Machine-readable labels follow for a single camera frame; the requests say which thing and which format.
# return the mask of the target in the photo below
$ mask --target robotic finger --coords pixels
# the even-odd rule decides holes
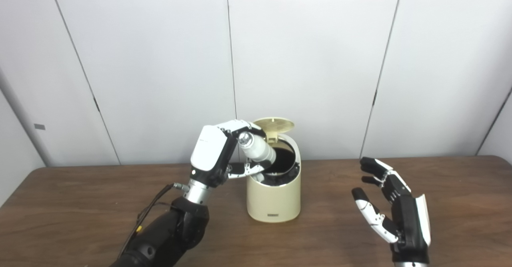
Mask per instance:
[[[276,161],[276,151],[259,135],[250,132],[240,133],[238,146],[251,162],[230,164],[228,179],[258,174]]]
[[[361,188],[352,189],[352,196],[364,219],[382,239],[387,243],[396,243],[398,241],[398,227],[380,210],[370,203],[368,196]]]

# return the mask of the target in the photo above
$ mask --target black robotic forearm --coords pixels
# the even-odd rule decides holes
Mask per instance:
[[[170,210],[137,233],[110,267],[171,267],[203,238],[208,207],[177,198]]]

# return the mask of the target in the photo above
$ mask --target open lid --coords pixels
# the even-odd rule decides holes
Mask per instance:
[[[278,141],[278,134],[288,132],[295,126],[292,121],[280,117],[260,118],[253,123],[260,126],[265,134],[267,134],[268,143],[276,143]]]

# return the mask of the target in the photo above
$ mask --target wall seam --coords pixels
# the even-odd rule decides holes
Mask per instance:
[[[64,27],[66,28],[66,32],[68,33],[69,39],[71,41],[71,45],[73,46],[73,50],[75,50],[76,57],[78,59],[78,62],[80,63],[80,68],[82,68],[82,72],[84,74],[84,77],[86,78],[87,85],[89,87],[89,91],[91,92],[91,95],[93,96],[93,100],[96,101],[96,97],[94,96],[93,89],[91,87],[91,83],[89,82],[89,78],[87,77],[86,70],[84,69],[84,65],[82,64],[82,59],[80,59],[80,55],[78,54],[78,50],[76,49],[75,41],[73,41],[73,37],[71,36],[71,33],[68,28],[68,23],[66,23],[66,19],[64,18],[64,14],[62,13],[62,10],[60,9],[60,5],[58,0],[54,0],[55,4],[57,5],[57,9],[59,10],[60,17],[62,18],[62,22],[64,23]],[[101,121],[103,122],[103,125],[106,130],[106,134],[108,136],[108,140],[110,140],[110,144],[112,145],[112,149],[114,150],[114,154],[116,155],[117,162],[119,162],[119,165],[121,165],[121,160],[119,160],[119,155],[117,154],[116,147],[114,146],[114,142],[112,141],[112,137],[110,136],[110,132],[108,132],[108,128],[106,127],[105,119],[103,118],[103,114],[101,114],[101,111],[99,109],[99,106],[96,105],[98,108],[99,116],[101,118]]]
[[[370,121],[372,119],[372,114],[373,114],[373,108],[375,107],[375,101],[377,99],[377,92],[379,89],[380,79],[382,77],[382,70],[384,69],[384,63],[386,62],[386,55],[388,54],[389,43],[391,41],[391,34],[393,33],[393,27],[395,25],[395,19],[396,19],[396,14],[398,12],[399,4],[400,4],[400,0],[397,0],[396,6],[395,6],[395,13],[393,14],[393,20],[391,21],[391,27],[389,29],[389,35],[388,35],[388,41],[386,43],[386,49],[384,50],[384,56],[382,57],[382,64],[380,65],[380,72],[379,72],[379,77],[377,79],[377,86],[375,87],[375,94],[373,95],[373,101],[372,101],[372,107],[370,109],[370,115],[368,116],[368,122],[366,123],[366,130],[364,131],[364,137],[362,139],[362,145],[361,145],[361,151],[359,153],[359,158],[362,157],[362,152],[364,151],[364,143],[366,142],[366,136],[368,135],[368,129],[370,127]]]

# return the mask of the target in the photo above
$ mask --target gap between wall panels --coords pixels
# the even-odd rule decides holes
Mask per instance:
[[[496,114],[496,117],[494,117],[494,120],[492,121],[492,123],[490,124],[490,127],[489,127],[489,130],[487,131],[487,133],[485,134],[482,142],[480,143],[480,146],[478,147],[477,149],[477,152],[475,153],[475,156],[477,156],[480,152],[480,149],[482,148],[483,144],[485,143],[485,140],[487,139],[487,137],[489,136],[490,134],[490,131],[492,130],[492,127],[494,127],[494,124],[496,123],[496,121],[498,120],[498,117],[500,116],[501,114],[501,111],[503,110],[503,108],[505,107],[505,104],[507,103],[508,101],[508,98],[510,97],[510,94],[512,94],[512,87],[510,87],[510,91],[508,92],[507,96],[505,96],[505,100],[503,101],[503,103],[501,104],[501,107],[500,107],[500,110],[498,110],[498,114]]]
[[[395,25],[396,13],[398,11],[399,4],[400,4],[400,0],[397,0],[396,7],[395,7],[395,13],[393,14],[393,21],[391,22],[391,27],[389,29],[388,42],[386,43],[386,49],[384,50],[384,56],[382,57],[382,65],[380,65],[380,72],[379,72],[379,77],[377,79],[377,86],[375,87],[375,95],[373,95],[373,101],[372,101],[372,107],[370,109],[370,115],[368,116],[368,122],[366,123],[366,130],[364,132],[364,137],[362,139],[362,146],[361,146],[361,152],[359,154],[359,158],[362,157],[362,152],[364,150],[364,143],[366,142],[366,135],[368,134],[368,129],[370,127],[370,121],[372,119],[373,108],[375,107],[375,100],[377,99],[377,92],[379,89],[380,78],[382,76],[382,69],[384,69],[384,63],[386,62],[386,55],[388,54],[388,47],[389,47],[389,43],[391,41],[391,34],[393,33],[393,26]]]
[[[73,41],[73,37],[71,36],[71,33],[68,28],[68,24],[66,23],[66,19],[64,18],[64,14],[62,14],[62,10],[60,9],[60,5],[58,0],[54,0],[55,5],[57,5],[57,9],[59,10],[60,17],[62,18],[62,23],[64,23],[64,27],[66,28],[66,32],[68,33],[69,40],[71,41],[71,45],[73,46],[73,50],[75,50],[76,57],[78,59],[78,62],[80,63],[80,68],[82,69],[82,72],[84,74],[84,77],[86,78],[87,85],[89,87],[89,91],[91,92],[91,95],[93,96],[94,104],[96,105],[96,108],[98,109],[99,116],[101,117],[101,121],[103,122],[103,125],[106,130],[106,134],[108,136],[108,140],[110,140],[110,144],[112,145],[112,149],[114,150],[114,154],[116,155],[117,162],[119,165],[121,165],[121,161],[119,160],[119,156],[117,155],[116,147],[114,146],[114,143],[112,142],[112,137],[110,136],[110,132],[108,132],[108,128],[106,127],[105,119],[103,118],[103,114],[101,114],[101,111],[99,109],[99,105],[96,101],[96,97],[94,96],[93,89],[91,88],[91,83],[89,82],[89,78],[87,77],[86,71],[84,69],[84,65],[82,64],[82,59],[80,59],[80,55],[78,54],[78,50],[75,46],[75,41]]]

